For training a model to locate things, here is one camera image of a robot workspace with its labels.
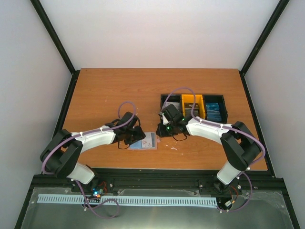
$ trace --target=orange wooden surface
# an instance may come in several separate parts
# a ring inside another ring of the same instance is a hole
[[[237,69],[82,69],[64,128],[79,132],[100,127],[116,119],[119,105],[128,100],[136,104],[143,130],[155,132],[160,121],[160,94],[180,86],[190,87],[197,94],[223,94],[228,123],[242,121],[257,137]],[[132,106],[125,105],[121,114],[126,111],[132,112]],[[81,154],[79,162],[91,167],[220,169],[226,157],[220,144],[190,136],[182,142],[162,138],[157,150],[99,146]],[[267,170],[265,161],[252,169]]]

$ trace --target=wire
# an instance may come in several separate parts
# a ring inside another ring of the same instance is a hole
[[[118,125],[118,126],[115,126],[115,127],[109,127],[109,128],[105,128],[103,129],[103,131],[108,131],[108,130],[114,130],[114,129],[117,129],[117,128],[120,128],[122,126],[125,126],[127,125],[132,119],[133,117],[135,116],[136,112],[137,112],[137,109],[135,107],[135,104],[133,102],[130,102],[130,101],[126,101],[126,102],[123,102],[120,106],[119,106],[119,109],[118,109],[118,114],[119,114],[119,117],[120,117],[120,109],[121,107],[124,105],[124,104],[131,104],[133,106],[133,114],[131,116],[130,119],[128,119],[128,121],[126,123],[123,123],[121,125]],[[86,132],[83,132],[82,135],[85,136],[85,135],[88,135],[88,134],[92,134],[92,133],[97,133],[97,132],[100,132],[101,129],[100,128],[97,128],[97,129],[94,129],[94,130],[89,130],[89,131],[86,131]],[[42,163],[42,167],[41,167],[41,170],[44,174],[48,174],[48,175],[52,175],[53,173],[51,172],[47,172],[45,170],[46,168],[46,164],[49,160],[49,158],[59,149],[61,148],[64,144],[66,144],[67,142],[77,138],[77,137],[80,137],[81,134],[76,134],[76,135],[73,135],[69,138],[67,138],[66,140],[62,141],[61,143],[58,144],[58,146],[56,146],[54,149],[51,150],[51,152],[46,156],[46,158],[44,159],[43,163]]]
[[[234,201],[234,199],[233,199],[233,195],[232,195],[232,192],[231,192],[231,190],[229,190],[229,193],[230,193],[230,196],[231,196],[231,200],[232,200],[232,204],[233,204],[233,201]]]
[[[234,199],[234,202],[237,200],[237,198],[238,198],[238,192],[237,192],[237,190],[236,190],[236,188],[234,188],[233,186],[230,186],[232,189],[234,189],[235,190],[235,192],[236,192],[236,198]]]
[[[229,127],[229,126],[224,126],[223,124],[215,123],[215,122],[212,122],[212,121],[207,121],[207,120],[205,120],[205,119],[198,119],[197,117],[195,117],[195,116],[194,116],[194,108],[195,108],[195,104],[196,104],[196,95],[195,95],[195,92],[194,92],[191,88],[189,88],[189,87],[178,87],[178,88],[174,89],[174,90],[167,96],[166,100],[165,100],[164,103],[163,103],[162,109],[165,107],[165,104],[166,104],[167,100],[170,98],[170,96],[171,96],[174,92],[176,92],[176,91],[178,91],[178,90],[181,90],[181,89],[189,90],[189,91],[193,94],[193,96],[194,96],[194,102],[193,102],[193,105],[192,105],[192,108],[191,108],[191,115],[192,115],[192,118],[193,118],[193,119],[195,119],[196,121],[198,121],[198,122],[200,122],[200,123],[205,123],[206,125],[210,125],[210,126],[218,127],[218,128],[223,128],[223,129],[227,129],[227,130],[234,131],[234,132],[236,132],[236,133],[240,133],[240,134],[242,134],[242,135],[244,135],[244,136],[246,136],[246,137],[252,139],[253,141],[255,141],[255,142],[258,144],[258,146],[261,148],[261,151],[262,151],[263,153],[262,153],[262,155],[261,155],[258,159],[256,159],[255,161],[253,161],[250,165],[254,165],[255,163],[259,162],[260,160],[262,160],[262,159],[265,157],[265,155],[266,155],[265,147],[264,147],[263,144],[262,144],[259,140],[257,140],[255,137],[253,137],[253,136],[251,136],[251,135],[245,133],[244,131],[241,131],[241,130],[238,130],[238,129],[235,129],[235,128],[232,128],[232,127]]]
[[[174,137],[174,135],[172,135],[172,137],[173,137],[173,139],[175,139],[177,142],[181,142],[181,141],[184,141],[184,140],[186,140],[187,139],[187,135],[184,135],[184,139],[182,139],[182,140],[178,140],[178,139],[176,139],[175,137]]]
[[[227,212],[236,212],[236,211],[239,211],[239,210],[243,209],[244,207],[246,207],[246,206],[249,204],[249,201],[250,201],[250,199],[251,199],[252,191],[253,191],[251,180],[250,180],[250,178],[248,177],[248,175],[247,175],[245,172],[241,172],[241,173],[247,178],[247,180],[248,180],[248,182],[249,182],[249,185],[250,185],[250,194],[249,194],[249,196],[248,196],[247,201],[246,201],[243,205],[241,205],[241,206],[240,206],[239,208],[237,208],[237,209],[229,210],[229,211],[227,211]]]
[[[236,188],[234,188],[233,186],[230,186],[230,187],[233,188],[234,191],[236,192],[236,198],[235,198],[235,200],[236,200],[238,198],[238,192],[237,192]]]
[[[88,201],[90,201],[90,200],[95,200],[95,199],[99,199],[99,200],[101,200],[101,198],[100,197],[93,197],[93,198],[87,198],[88,199]],[[83,208],[85,208],[86,207],[86,202],[85,203],[83,203],[83,204],[81,204],[81,206],[83,207]]]
[[[130,145],[128,145],[126,148],[120,148],[120,141],[118,141],[118,149],[128,149]]]
[[[104,184],[104,187],[106,187],[105,181],[101,182],[101,183],[99,184],[99,186],[102,186],[103,184]]]
[[[119,212],[120,212],[120,205],[119,205],[119,203],[118,203],[115,199],[107,199],[107,200],[103,201],[102,203],[100,203],[99,205],[97,205],[97,206],[95,206],[95,207],[91,207],[89,201],[87,200],[87,197],[86,197],[86,195],[85,195],[85,192],[84,192],[84,190],[82,189],[82,186],[81,186],[80,182],[79,182],[78,180],[75,180],[75,182],[76,182],[76,184],[78,185],[78,187],[80,188],[82,195],[84,196],[85,204],[87,204],[88,208],[92,211],[92,213],[93,213],[94,215],[96,215],[96,216],[98,216],[98,217],[100,217],[100,218],[102,218],[102,219],[112,219],[112,218],[118,216],[118,214],[119,214]],[[115,213],[113,216],[110,216],[110,217],[101,216],[101,215],[97,214],[97,213],[94,211],[94,209],[99,208],[99,207],[101,207],[104,203],[107,203],[107,202],[110,202],[110,201],[113,201],[113,202],[116,204],[116,206],[117,206],[117,211],[116,211],[116,213]]]

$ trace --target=gray surface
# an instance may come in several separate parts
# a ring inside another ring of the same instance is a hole
[[[35,198],[31,200],[33,203],[28,209],[23,229],[292,228],[284,200],[278,192],[255,193],[249,205],[236,213],[220,214],[216,209],[192,207],[121,207],[120,215],[109,220],[100,219],[89,211],[84,212],[81,205],[37,204]],[[115,206],[97,210],[104,216],[115,211]]]
[[[246,75],[277,177],[305,228],[305,1],[290,1]]]

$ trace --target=red wire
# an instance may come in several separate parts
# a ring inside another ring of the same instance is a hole
[[[234,190],[235,190],[235,192],[236,192],[236,199],[237,199],[237,197],[238,197],[238,192],[237,192],[237,190],[236,190],[236,188],[234,188],[233,186],[230,186],[231,188],[233,188]]]
[[[106,183],[105,181],[101,182],[101,184],[99,186],[102,186],[102,184],[104,184],[106,186]]]
[[[229,192],[230,192],[231,199],[233,200],[233,196],[232,196],[232,192],[231,192],[231,190],[229,190]]]

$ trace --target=yellow box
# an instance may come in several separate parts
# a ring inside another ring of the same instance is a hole
[[[182,101],[182,112],[185,116],[185,110],[184,110],[184,103],[193,103],[194,102],[194,96],[192,94],[182,94],[181,95],[181,101]],[[196,103],[199,105],[199,113],[200,117],[205,119],[205,108],[204,108],[204,102],[203,102],[203,96],[202,94],[196,95]]]

